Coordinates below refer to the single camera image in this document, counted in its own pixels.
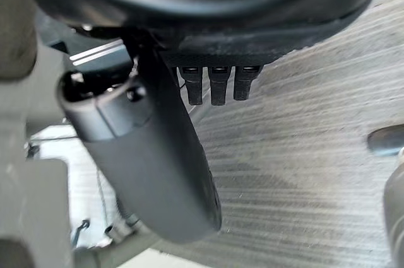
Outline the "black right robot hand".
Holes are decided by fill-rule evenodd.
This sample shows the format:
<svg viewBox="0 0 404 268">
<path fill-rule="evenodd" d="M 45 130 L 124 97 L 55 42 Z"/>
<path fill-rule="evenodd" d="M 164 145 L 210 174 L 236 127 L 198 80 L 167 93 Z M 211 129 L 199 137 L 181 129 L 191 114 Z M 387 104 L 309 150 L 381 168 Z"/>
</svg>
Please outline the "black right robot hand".
<svg viewBox="0 0 404 268">
<path fill-rule="evenodd" d="M 349 26 L 372 0 L 35 0 L 51 18 L 108 50 L 81 51 L 56 87 L 65 116 L 116 195 L 162 238 L 216 233 L 220 201 L 182 102 L 249 98 L 263 67 Z"/>
</svg>

